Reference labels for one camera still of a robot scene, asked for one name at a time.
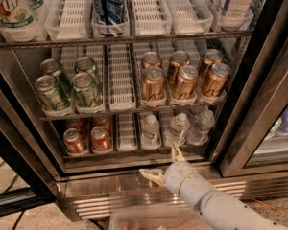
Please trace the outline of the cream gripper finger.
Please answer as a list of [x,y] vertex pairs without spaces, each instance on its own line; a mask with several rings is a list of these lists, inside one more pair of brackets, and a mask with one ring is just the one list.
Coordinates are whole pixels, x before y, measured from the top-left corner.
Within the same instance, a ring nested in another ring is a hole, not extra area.
[[172,143],[171,156],[174,162],[183,162],[185,158],[176,142]]
[[165,185],[162,169],[140,169],[139,172],[143,177],[154,182],[158,186]]

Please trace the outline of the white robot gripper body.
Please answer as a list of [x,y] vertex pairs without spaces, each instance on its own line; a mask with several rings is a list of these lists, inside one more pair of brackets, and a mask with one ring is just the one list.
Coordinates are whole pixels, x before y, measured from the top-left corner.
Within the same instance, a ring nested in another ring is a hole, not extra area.
[[199,204],[206,193],[215,190],[215,187],[187,161],[173,162],[163,178],[165,187],[179,196],[191,209]]

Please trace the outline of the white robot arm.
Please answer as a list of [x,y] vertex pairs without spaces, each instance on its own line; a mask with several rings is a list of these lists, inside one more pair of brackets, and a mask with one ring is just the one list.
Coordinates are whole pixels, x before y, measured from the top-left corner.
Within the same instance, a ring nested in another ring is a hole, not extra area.
[[172,143],[172,159],[173,163],[165,171],[140,169],[139,172],[179,196],[214,230],[288,230],[259,215],[234,196],[217,190],[186,161],[175,142]]

